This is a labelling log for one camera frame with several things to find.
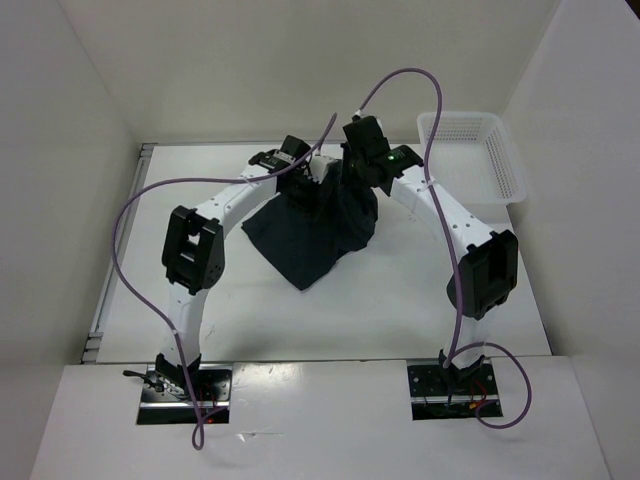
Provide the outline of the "dark navy shorts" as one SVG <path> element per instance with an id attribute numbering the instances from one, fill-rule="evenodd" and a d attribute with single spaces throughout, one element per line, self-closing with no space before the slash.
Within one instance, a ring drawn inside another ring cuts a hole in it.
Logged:
<path id="1" fill-rule="evenodd" d="M 339 162 L 329 173 L 338 185 L 318 218 L 289 209 L 279 193 L 242 223 L 254 248 L 299 291 L 330 272 L 339 259 L 364 249 L 375 233 L 378 200 L 371 188 L 345 185 Z"/>

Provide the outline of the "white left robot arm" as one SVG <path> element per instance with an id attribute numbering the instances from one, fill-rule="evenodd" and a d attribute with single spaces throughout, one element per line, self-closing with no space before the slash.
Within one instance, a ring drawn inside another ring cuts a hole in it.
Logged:
<path id="1" fill-rule="evenodd" d="M 156 356 L 155 372 L 175 398 L 191 398 L 200 385 L 204 306 L 224 271 L 227 234 L 264 201 L 298 186 L 303 194 L 311 193 L 337 162 L 311 154 L 309 145 L 288 136 L 280 148 L 252 157 L 239 177 L 212 198 L 172 211 L 161 258 L 169 282 L 170 336 Z"/>

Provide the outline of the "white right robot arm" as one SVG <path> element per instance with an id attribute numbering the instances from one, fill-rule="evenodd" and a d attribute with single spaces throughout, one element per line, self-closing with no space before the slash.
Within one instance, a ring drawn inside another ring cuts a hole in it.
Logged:
<path id="1" fill-rule="evenodd" d="M 391 147 L 374 116 L 358 112 L 343 127 L 345 177 L 382 190 L 444 239 L 454 273 L 446 294 L 455 309 L 454 334 L 438 357 L 440 385 L 449 395 L 466 389 L 484 359 L 487 314 L 504 304 L 518 276 L 518 240 L 477 219 L 447 190 L 425 176 L 410 147 Z"/>

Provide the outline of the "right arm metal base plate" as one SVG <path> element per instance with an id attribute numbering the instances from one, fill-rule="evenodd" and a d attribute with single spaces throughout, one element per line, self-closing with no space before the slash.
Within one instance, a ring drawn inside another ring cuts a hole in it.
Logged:
<path id="1" fill-rule="evenodd" d="M 437 359 L 410 361 L 406 366 L 413 421 L 502 418 L 499 391 L 492 363 L 484 359 L 475 372 L 452 386 Z"/>

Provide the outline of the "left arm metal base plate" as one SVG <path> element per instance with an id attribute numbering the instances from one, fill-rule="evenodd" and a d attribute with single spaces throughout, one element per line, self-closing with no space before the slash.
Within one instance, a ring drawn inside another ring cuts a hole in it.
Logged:
<path id="1" fill-rule="evenodd" d="M 124 376 L 142 381 L 137 425 L 195 425 L 194 404 L 187 390 L 163 382 L 150 365 L 144 373 L 130 370 Z M 233 369 L 231 365 L 204 364 L 193 382 L 196 405 L 206 425 L 228 424 Z"/>

